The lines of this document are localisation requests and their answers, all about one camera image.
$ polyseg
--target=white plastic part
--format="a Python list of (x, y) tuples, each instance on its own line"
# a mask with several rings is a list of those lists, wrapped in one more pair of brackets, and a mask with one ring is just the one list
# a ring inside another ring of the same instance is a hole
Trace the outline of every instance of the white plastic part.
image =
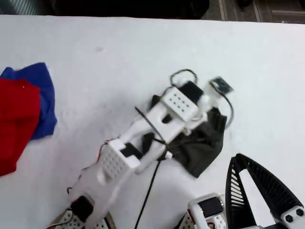
[(189, 213), (186, 212), (184, 215), (181, 224), (179, 225), (179, 229), (193, 229), (194, 228), (194, 222), (192, 221), (192, 218), (190, 217)]
[[(66, 211), (58, 223), (68, 222), (71, 219), (71, 216), (72, 216), (72, 212)], [(62, 226), (56, 226), (55, 229), (84, 229), (84, 226), (85, 224), (77, 216), (73, 216), (71, 222)], [(109, 229), (109, 228), (105, 220), (102, 219), (92, 229)]]
[(196, 226), (197, 229), (209, 229), (208, 222), (214, 223), (216, 229), (226, 229), (226, 223), (222, 217), (223, 212), (221, 212), (220, 214), (218, 214), (216, 216), (210, 216), (210, 217), (206, 218), (203, 214), (203, 210), (201, 209), (201, 207), (198, 204), (201, 201), (204, 201), (204, 200), (207, 200), (210, 198), (214, 198), (214, 197), (219, 198), (219, 195), (217, 195), (216, 193), (211, 193), (209, 195), (196, 198), (189, 202), (188, 209), (192, 215), (192, 218), (194, 220), (194, 225)]
[[(211, 108), (211, 101), (217, 100), (205, 98), (203, 101), (205, 101), (207, 107)], [(206, 121), (207, 114), (205, 111), (204, 109), (201, 111), (182, 92), (173, 87), (145, 116), (158, 130), (164, 141), (170, 143), (183, 131), (190, 134), (191, 130)], [(162, 120), (167, 115), (171, 116), (171, 121), (163, 123)], [(86, 168), (78, 182), (70, 190), (71, 201), (78, 199), (82, 195), (92, 201), (93, 212), (86, 221), (88, 228), (93, 228), (97, 222), (106, 216), (110, 206), (117, 198), (121, 185), (128, 179), (130, 174), (133, 172), (136, 174), (142, 173), (165, 151), (164, 144), (153, 141), (150, 150), (140, 161), (135, 156), (125, 157), (120, 152), (125, 148), (126, 143), (149, 132), (155, 131), (147, 120), (143, 117), (138, 118), (118, 139), (108, 142), (107, 146), (102, 149), (100, 160)], [(155, 133), (155, 138), (162, 140), (157, 133)], [(204, 217), (202, 219), (198, 215), (196, 220), (202, 221), (204, 226), (207, 225)]]
[[(305, 215), (299, 216), (297, 215), (296, 211), (298, 209), (301, 209), (304, 213), (304, 208), (301, 206), (295, 206), (289, 211), (283, 213), (281, 215), (281, 220), (284, 223), (284, 225), (288, 229), (304, 229), (305, 228)], [(292, 222), (287, 222), (286, 216), (290, 215), (293, 218)]]
[(173, 154), (171, 152), (167, 151), (166, 154), (165, 154), (165, 158), (166, 159), (171, 159), (172, 157), (173, 157)]
[[(227, 225), (225, 222), (225, 219), (223, 218), (222, 215), (214, 216), (212, 218), (209, 218), (206, 220), (207, 228), (208, 229), (213, 229), (209, 223), (213, 223), (215, 225), (214, 229), (226, 229)], [(179, 226), (179, 229), (201, 229), (202, 224), (200, 222), (193, 222), (192, 217), (189, 215), (188, 212), (186, 212), (183, 220), (181, 221), (181, 224)]]
[(125, 145), (115, 139), (102, 149), (100, 160), (87, 168), (78, 182), (70, 190), (73, 202), (80, 196), (92, 200), (93, 212), (86, 221), (88, 228), (94, 228), (108, 213), (109, 207), (116, 200), (121, 185), (140, 164), (135, 156), (125, 157), (120, 150)]
[(171, 108), (185, 122), (189, 122), (199, 111), (197, 105), (176, 87), (172, 88), (162, 98), (162, 102)]

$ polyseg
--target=carpet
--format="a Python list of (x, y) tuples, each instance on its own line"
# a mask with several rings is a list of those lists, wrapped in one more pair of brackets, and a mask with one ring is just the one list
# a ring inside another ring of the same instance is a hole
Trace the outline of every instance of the carpet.
[(236, 0), (210, 0), (210, 8), (201, 19), (304, 24), (305, 10), (299, 0), (253, 0), (245, 8)]

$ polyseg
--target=black cable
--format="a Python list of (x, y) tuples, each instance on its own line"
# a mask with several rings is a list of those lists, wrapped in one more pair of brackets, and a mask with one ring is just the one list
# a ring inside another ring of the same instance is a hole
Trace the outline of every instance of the black cable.
[(180, 74), (180, 73), (183, 73), (183, 72), (190, 72), (191, 74), (193, 74), (193, 76), (194, 76), (194, 84), (197, 84), (197, 83), (198, 83), (198, 76), (197, 76), (196, 73), (194, 73), (191, 69), (181, 69), (181, 70), (175, 72), (174, 74), (172, 74), (172, 75), (170, 76), (171, 85), (172, 85), (172, 86), (175, 86), (175, 84), (173, 83), (173, 78), (174, 78), (176, 75), (178, 75), (178, 74)]
[(166, 146), (166, 149), (167, 149), (168, 145), (167, 145), (165, 139), (160, 134), (160, 132), (157, 130), (157, 128), (151, 123), (151, 121), (149, 121), (149, 119), (146, 117), (146, 115), (142, 111), (140, 111), (136, 106), (134, 108), (145, 119), (145, 121), (152, 127), (152, 129), (156, 132), (156, 134), (161, 138), (162, 143)]
[(52, 225), (48, 226), (46, 229), (51, 229), (51, 228), (54, 228), (54, 227), (57, 227), (57, 226), (66, 225), (66, 224), (68, 224), (68, 223), (70, 223), (70, 222), (72, 221), (73, 216), (74, 216), (74, 214), (73, 214), (73, 212), (71, 211), (71, 218), (70, 218), (69, 221), (64, 222), (64, 223), (55, 223), (55, 224), (52, 224)]
[(150, 183), (150, 185), (149, 185), (148, 191), (147, 191), (147, 193), (146, 193), (146, 197), (145, 197), (145, 200), (144, 200), (144, 202), (143, 202), (143, 205), (142, 205), (140, 214), (139, 214), (139, 216), (138, 216), (137, 222), (136, 222), (136, 224), (135, 224), (135, 226), (134, 226), (134, 229), (137, 229), (137, 228), (138, 228), (138, 225), (139, 225), (139, 222), (140, 222), (142, 213), (143, 213), (143, 211), (144, 211), (144, 208), (145, 208), (145, 206), (146, 206), (146, 203), (147, 203), (149, 194), (150, 194), (151, 189), (152, 189), (152, 186), (153, 186), (153, 181), (154, 181), (154, 179), (155, 179), (155, 177), (156, 177), (156, 173), (157, 173), (157, 171), (158, 171), (158, 168), (159, 168), (161, 162), (162, 162), (162, 161), (158, 161), (158, 164), (157, 164), (156, 168), (154, 169), (154, 172), (153, 172), (153, 175), (152, 175), (152, 180), (151, 180), (151, 183)]
[(231, 115), (230, 115), (229, 121), (227, 122), (227, 125), (225, 126), (225, 129), (227, 129), (232, 124), (232, 121), (234, 119), (234, 108), (233, 108), (230, 100), (227, 98), (227, 96), (225, 96), (224, 93), (222, 93), (217, 87), (215, 87), (215, 85), (212, 82), (210, 82), (210, 85), (211, 85), (212, 88), (214, 88), (215, 91), (218, 92), (218, 94), (220, 94), (228, 102), (228, 104), (230, 106)]
[[(160, 132), (157, 130), (157, 128), (151, 123), (151, 121), (149, 121), (149, 119), (146, 117), (146, 115), (145, 115), (142, 111), (140, 111), (136, 106), (135, 106), (134, 108), (135, 108), (136, 111), (145, 119), (145, 121), (152, 127), (152, 129), (156, 132), (156, 134), (161, 138), (161, 141), (158, 140), (158, 142), (164, 144), (165, 147), (166, 147), (166, 150), (165, 150), (165, 152), (163, 153), (163, 156), (161, 156), (161, 157), (164, 157), (164, 155), (165, 155), (165, 153), (166, 153), (166, 151), (167, 151), (167, 149), (168, 149), (168, 145), (167, 145), (165, 139), (162, 137), (162, 135), (161, 135)], [(152, 189), (152, 186), (153, 186), (153, 181), (154, 181), (154, 179), (155, 179), (155, 177), (156, 177), (156, 174), (157, 174), (158, 168), (159, 168), (159, 166), (160, 166), (160, 163), (161, 163), (161, 160), (158, 161), (158, 164), (157, 164), (157, 166), (156, 166), (156, 168), (155, 168), (155, 170), (154, 170), (154, 172), (153, 172), (152, 180), (151, 180), (151, 183), (150, 183), (150, 185), (149, 185), (148, 191), (147, 191), (147, 193), (146, 193), (146, 197), (145, 197), (145, 200), (144, 200), (144, 202), (143, 202), (143, 205), (142, 205), (140, 214), (139, 214), (139, 216), (138, 216), (137, 222), (136, 222), (136, 224), (135, 224), (135, 226), (134, 226), (134, 229), (137, 229), (137, 228), (138, 228), (138, 225), (139, 225), (139, 222), (140, 222), (142, 213), (143, 213), (144, 208), (145, 208), (145, 206), (146, 206), (146, 203), (147, 203), (149, 194), (150, 194), (151, 189)]]

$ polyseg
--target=white tablecloth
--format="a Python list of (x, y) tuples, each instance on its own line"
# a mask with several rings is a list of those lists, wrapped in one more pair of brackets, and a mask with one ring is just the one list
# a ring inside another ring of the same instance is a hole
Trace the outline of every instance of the white tablecloth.
[[(58, 118), (54, 135), (30, 142), (17, 171), (0, 178), (1, 228), (45, 228), (69, 205), (66, 188), (96, 159), (100, 144), (125, 130), (133, 107), (144, 110), (182, 68), (195, 71), (200, 86), (222, 76), (235, 89), (229, 95), (235, 120), (222, 153), (198, 179), (174, 160), (161, 164), (139, 228), (172, 228), (189, 200), (224, 193), (237, 152), (304, 203), (304, 25), (0, 16), (0, 31), (0, 71), (46, 62)], [(225, 101), (221, 111), (229, 114)], [(111, 208), (117, 228), (134, 227), (154, 166), (122, 188)], [(270, 223), (255, 194), (249, 198), (258, 224)]]

